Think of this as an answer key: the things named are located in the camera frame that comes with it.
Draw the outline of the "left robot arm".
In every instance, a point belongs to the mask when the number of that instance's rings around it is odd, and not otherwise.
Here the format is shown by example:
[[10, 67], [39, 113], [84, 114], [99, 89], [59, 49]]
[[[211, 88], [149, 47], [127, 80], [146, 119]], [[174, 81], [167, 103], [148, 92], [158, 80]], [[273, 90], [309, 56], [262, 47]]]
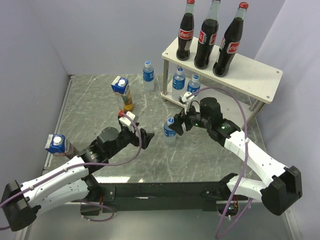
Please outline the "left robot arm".
[[93, 173], [111, 166], [109, 160], [131, 144], [139, 151], [146, 149], [154, 137], [143, 128], [131, 131], [123, 127], [105, 128], [101, 134], [78, 155], [49, 173], [18, 183], [9, 182], [3, 191], [0, 208], [13, 232], [33, 223], [37, 216], [72, 201], [91, 202], [101, 195]]

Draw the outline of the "cola bottle shelved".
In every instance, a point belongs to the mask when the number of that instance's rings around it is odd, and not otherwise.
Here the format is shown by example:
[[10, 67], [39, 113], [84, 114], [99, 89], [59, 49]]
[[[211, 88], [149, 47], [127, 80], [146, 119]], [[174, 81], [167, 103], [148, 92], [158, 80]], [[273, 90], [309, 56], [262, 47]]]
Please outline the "cola bottle shelved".
[[239, 3], [235, 17], [224, 33], [217, 59], [212, 69], [217, 77], [224, 77], [229, 71], [231, 62], [242, 39], [244, 19], [248, 8], [249, 4], [247, 2], [243, 1]]
[[220, 0], [211, 1], [208, 14], [202, 23], [198, 38], [197, 51], [194, 58], [194, 66], [197, 69], [203, 70], [209, 65], [210, 56], [215, 45], [219, 29], [218, 15], [220, 3]]
[[190, 57], [190, 46], [194, 37], [194, 6], [194, 0], [186, 1], [185, 12], [179, 27], [176, 57], [181, 61], [186, 61]]

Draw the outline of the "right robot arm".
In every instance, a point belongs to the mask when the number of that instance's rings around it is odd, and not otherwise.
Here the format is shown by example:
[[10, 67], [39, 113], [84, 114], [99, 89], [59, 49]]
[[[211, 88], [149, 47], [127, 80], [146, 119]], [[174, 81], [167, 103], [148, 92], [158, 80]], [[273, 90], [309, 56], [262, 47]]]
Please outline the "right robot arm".
[[230, 200], [238, 195], [259, 200], [272, 214], [280, 216], [302, 197], [301, 171], [269, 156], [234, 122], [223, 118], [214, 97], [203, 98], [199, 110], [192, 105], [193, 97], [187, 94], [179, 97], [179, 101], [184, 108], [174, 116], [169, 126], [172, 130], [182, 135], [192, 127], [205, 129], [212, 140], [238, 156], [259, 177], [253, 180], [230, 173], [220, 181], [222, 198]]

